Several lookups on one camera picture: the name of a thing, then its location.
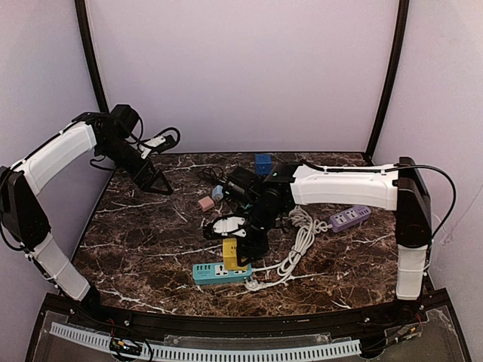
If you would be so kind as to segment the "teal power strip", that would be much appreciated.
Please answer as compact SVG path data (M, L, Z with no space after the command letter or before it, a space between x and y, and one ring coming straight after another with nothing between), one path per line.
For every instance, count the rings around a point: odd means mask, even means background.
M229 271L222 262L195 264L192 277L197 285L241 283L252 275L251 266L245 270Z

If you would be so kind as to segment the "light blue USB charger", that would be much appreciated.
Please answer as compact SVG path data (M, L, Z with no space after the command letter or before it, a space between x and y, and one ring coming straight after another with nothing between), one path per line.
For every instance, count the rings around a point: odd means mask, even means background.
M216 185L211 193L211 198L218 202L223 199L223 187L221 185Z

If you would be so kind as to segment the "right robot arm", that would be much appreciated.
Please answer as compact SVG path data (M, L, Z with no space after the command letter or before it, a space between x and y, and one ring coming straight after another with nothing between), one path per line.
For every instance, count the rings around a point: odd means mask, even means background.
M373 167L316 166L306 160L276 165L262 181L260 197L248 211L246 235L237 239L239 265L266 254L269 230L288 213L298 228L288 256L277 265L280 282L287 281L316 235L328 224L301 209L309 204L345 204L377 207L395 212L398 273L395 295L400 301L420 297L426 256L437 229L432 227L431 199L420 171L426 169L448 178L443 170L415 164L401 157L396 164Z

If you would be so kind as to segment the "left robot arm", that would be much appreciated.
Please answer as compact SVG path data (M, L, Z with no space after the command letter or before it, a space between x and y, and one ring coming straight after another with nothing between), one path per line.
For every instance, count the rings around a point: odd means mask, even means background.
M166 137L160 132L145 140L134 135L135 128L143 128L143 121L129 105L118 104L111 112L86 112L25 158L1 168L1 235L16 241L5 244L22 253L48 283L85 305L98 305L100 294L55 241L38 197L57 174L88 152L112 160L141 191L171 195L165 175L149 155L172 149L180 136ZM155 188L159 180L164 189Z

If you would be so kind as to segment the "yellow cube plug adapter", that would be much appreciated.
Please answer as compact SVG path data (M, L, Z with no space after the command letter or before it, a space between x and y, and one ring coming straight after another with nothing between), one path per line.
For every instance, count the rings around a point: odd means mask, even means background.
M223 240L223 264L229 271L235 271L238 268L237 240L235 238Z

